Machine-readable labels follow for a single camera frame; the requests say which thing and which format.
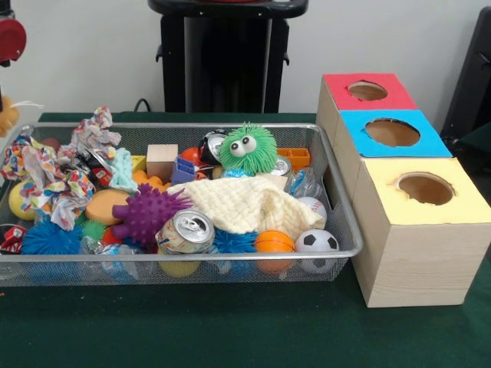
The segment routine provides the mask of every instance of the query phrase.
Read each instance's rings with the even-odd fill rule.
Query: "green fuzzy ball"
[[[87,216],[85,215],[85,212],[82,212],[80,214],[80,216],[78,216],[76,219],[75,219],[75,225],[77,226],[81,226],[84,222],[87,221]]]
[[[97,221],[88,220],[82,224],[82,236],[90,236],[96,241],[100,241],[104,232],[106,231],[106,225]]]
[[[243,169],[252,176],[270,173],[277,159],[275,137],[258,125],[244,124],[231,131],[220,149],[220,161],[225,170]]]

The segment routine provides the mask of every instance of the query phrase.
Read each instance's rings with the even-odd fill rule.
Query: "white knitted cloth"
[[[325,226],[322,216],[261,177],[198,180],[172,186],[168,192],[182,188],[193,208],[226,232],[279,230],[296,240],[310,228]]]

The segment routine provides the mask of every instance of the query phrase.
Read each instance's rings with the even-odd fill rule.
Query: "green tablecloth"
[[[122,116],[116,114],[115,120]],[[128,116],[132,121],[250,117]],[[80,117],[45,114],[41,119],[77,121]],[[314,117],[284,114],[260,119],[250,117],[251,121],[306,123]],[[456,307],[369,310],[351,263],[332,283],[40,287],[0,292],[5,293],[0,297],[0,367],[491,366],[488,261],[483,262],[466,303]]]

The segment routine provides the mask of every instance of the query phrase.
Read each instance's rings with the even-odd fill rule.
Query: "black stand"
[[[213,3],[148,0],[163,15],[163,86],[167,112],[277,113],[286,18],[308,0]]]
[[[441,136],[451,143],[491,121],[491,8],[476,23]]]

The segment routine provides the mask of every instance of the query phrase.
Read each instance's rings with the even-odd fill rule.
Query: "googly eye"
[[[244,136],[242,138],[242,145],[244,146],[245,153],[251,153],[257,147],[257,142],[253,136]]]
[[[246,151],[244,150],[244,146],[242,145],[242,142],[240,140],[232,142],[232,144],[230,145],[230,153],[234,157],[242,157],[246,155]]]

